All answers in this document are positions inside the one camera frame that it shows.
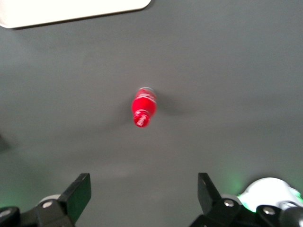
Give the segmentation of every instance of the screw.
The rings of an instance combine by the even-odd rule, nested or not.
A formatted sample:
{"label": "screw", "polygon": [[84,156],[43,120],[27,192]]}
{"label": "screw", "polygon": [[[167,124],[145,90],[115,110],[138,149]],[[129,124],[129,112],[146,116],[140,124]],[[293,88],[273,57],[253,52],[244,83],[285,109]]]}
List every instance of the screw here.
{"label": "screw", "polygon": [[265,207],[263,208],[264,213],[269,214],[269,215],[274,215],[275,211],[271,207]]}
{"label": "screw", "polygon": [[233,203],[232,200],[225,200],[224,201],[224,204],[227,206],[227,207],[233,207],[235,204]]}
{"label": "screw", "polygon": [[53,203],[52,201],[45,202],[45,203],[42,204],[42,207],[43,208],[48,208],[48,207],[50,207],[52,205],[52,203]]}
{"label": "screw", "polygon": [[0,213],[0,218],[1,218],[1,217],[4,217],[4,216],[7,216],[7,215],[10,214],[10,213],[11,213],[11,210],[2,211],[2,212]]}

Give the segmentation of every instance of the green light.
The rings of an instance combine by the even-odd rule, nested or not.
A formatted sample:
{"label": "green light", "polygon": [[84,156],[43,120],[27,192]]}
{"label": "green light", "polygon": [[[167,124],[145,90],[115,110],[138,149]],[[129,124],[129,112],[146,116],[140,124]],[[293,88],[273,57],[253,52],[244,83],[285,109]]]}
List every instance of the green light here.
{"label": "green light", "polygon": [[248,203],[246,203],[246,202],[244,202],[243,200],[241,200],[241,197],[242,197],[242,195],[238,195],[238,198],[239,198],[239,200],[241,201],[242,205],[243,205],[246,209],[250,210],[251,212],[256,213],[256,212],[257,212],[256,208],[250,207],[250,206],[248,205]]}
{"label": "green light", "polygon": [[301,194],[300,194],[297,190],[295,190],[295,189],[290,189],[290,192],[291,192],[295,197],[297,197],[297,199],[298,199],[301,203],[303,203],[303,199],[301,198]]}

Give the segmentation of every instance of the bottle cap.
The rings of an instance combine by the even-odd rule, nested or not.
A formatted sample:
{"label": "bottle cap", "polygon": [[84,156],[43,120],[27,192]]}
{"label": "bottle cap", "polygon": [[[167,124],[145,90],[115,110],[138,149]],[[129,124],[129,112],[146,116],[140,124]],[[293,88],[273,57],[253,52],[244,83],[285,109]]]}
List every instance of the bottle cap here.
{"label": "bottle cap", "polygon": [[149,113],[145,110],[138,110],[134,113],[134,123],[138,127],[146,127],[150,122],[150,119]]}

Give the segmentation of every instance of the red bottle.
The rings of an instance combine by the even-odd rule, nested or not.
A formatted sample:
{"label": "red bottle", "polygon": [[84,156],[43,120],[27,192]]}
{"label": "red bottle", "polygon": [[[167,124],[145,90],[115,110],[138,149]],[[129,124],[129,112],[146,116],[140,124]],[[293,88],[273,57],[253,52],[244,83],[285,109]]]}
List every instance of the red bottle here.
{"label": "red bottle", "polygon": [[151,117],[155,114],[156,109],[157,104],[154,91],[149,87],[139,89],[132,104],[134,123],[138,127],[146,127]]}

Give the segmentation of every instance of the white object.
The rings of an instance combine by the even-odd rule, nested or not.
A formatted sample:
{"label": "white object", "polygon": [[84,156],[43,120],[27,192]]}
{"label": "white object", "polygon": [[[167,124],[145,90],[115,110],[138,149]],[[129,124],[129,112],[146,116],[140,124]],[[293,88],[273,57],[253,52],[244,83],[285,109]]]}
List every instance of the white object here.
{"label": "white object", "polygon": [[260,205],[271,205],[282,210],[291,206],[303,207],[303,200],[296,189],[291,188],[285,181],[272,177],[255,181],[238,198],[253,212],[256,212]]}
{"label": "white object", "polygon": [[143,9],[151,0],[0,0],[0,26],[39,25]]}

